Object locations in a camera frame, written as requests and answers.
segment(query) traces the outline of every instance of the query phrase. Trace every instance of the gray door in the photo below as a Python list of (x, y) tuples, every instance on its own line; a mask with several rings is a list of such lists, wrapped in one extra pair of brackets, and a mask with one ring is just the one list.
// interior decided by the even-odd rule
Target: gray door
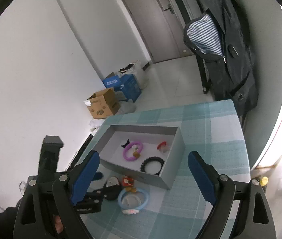
[(181, 23), (174, 12), (168, 9), (169, 0), (123, 0), (123, 2), (154, 62), (189, 55), (183, 43)]

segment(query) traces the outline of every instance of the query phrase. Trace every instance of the teal plaid tablecloth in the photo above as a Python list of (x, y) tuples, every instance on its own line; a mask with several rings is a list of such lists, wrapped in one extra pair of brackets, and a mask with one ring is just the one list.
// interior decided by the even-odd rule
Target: teal plaid tablecloth
[[(136, 181), (149, 191), (150, 201), (136, 215), (124, 215), (116, 201), (104, 200), (102, 211), (82, 217), (96, 239), (192, 239), (204, 224), (210, 210), (188, 168), (191, 151), (198, 151), (207, 164), (233, 180), (249, 182), (250, 172), (244, 137), (231, 100), (111, 116), (94, 136), (81, 161), (111, 124), (179, 126), (185, 152), (171, 190)], [(92, 182), (89, 189), (103, 186), (116, 175), (100, 166), (105, 177)], [(238, 208), (233, 203), (222, 238), (230, 235)]]

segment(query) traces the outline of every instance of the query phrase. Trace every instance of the blue box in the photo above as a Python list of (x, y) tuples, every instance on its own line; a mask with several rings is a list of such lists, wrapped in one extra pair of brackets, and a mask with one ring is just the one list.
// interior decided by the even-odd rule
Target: blue box
[(106, 88), (114, 87), (115, 96), (119, 101), (127, 102), (132, 99), (135, 102), (141, 94), (141, 89), (132, 74), (125, 74), (119, 78), (111, 73), (102, 82)]
[(102, 80), (105, 88), (118, 87), (121, 85), (119, 76), (115, 75), (114, 72), (109, 74), (105, 79)]
[(114, 88), (116, 98), (119, 101), (128, 101), (129, 99), (132, 99), (132, 101), (135, 102), (141, 94), (141, 89), (134, 75), (125, 74), (120, 78), (120, 81), (120, 86)]

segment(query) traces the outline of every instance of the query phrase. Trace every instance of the white plastic packaging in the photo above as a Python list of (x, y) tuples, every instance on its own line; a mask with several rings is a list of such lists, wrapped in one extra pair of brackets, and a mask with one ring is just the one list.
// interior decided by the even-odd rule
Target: white plastic packaging
[(132, 113), (135, 112), (136, 110), (136, 106), (133, 104), (132, 99), (129, 99), (128, 102), (122, 101), (119, 102), (120, 103), (120, 108), (118, 110), (118, 112), (116, 113), (116, 115), (122, 115), (122, 114), (126, 114), (126, 113)]
[(140, 60), (133, 62), (134, 64), (130, 69), (125, 72), (121, 72), (122, 74), (132, 74), (134, 75), (140, 89), (144, 89), (148, 85), (148, 78), (141, 67)]
[(89, 126), (91, 127), (90, 131), (93, 136), (97, 133), (97, 131), (99, 130), (99, 127), (101, 127), (104, 121), (105, 119), (90, 120)]

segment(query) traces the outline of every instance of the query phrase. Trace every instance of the blue gripper pad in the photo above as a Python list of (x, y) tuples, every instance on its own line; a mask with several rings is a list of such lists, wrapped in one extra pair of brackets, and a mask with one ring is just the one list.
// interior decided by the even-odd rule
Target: blue gripper pad
[(83, 200), (91, 181), (96, 174), (100, 164), (100, 156), (96, 151), (91, 151), (81, 164), (86, 164), (76, 181), (72, 184), (72, 194), (70, 200), (75, 206), (79, 201)]
[(217, 201), (216, 192), (219, 188), (219, 181), (215, 176), (216, 171), (213, 173), (210, 166), (204, 162), (196, 151), (192, 151), (188, 155), (188, 167), (204, 199), (214, 206)]

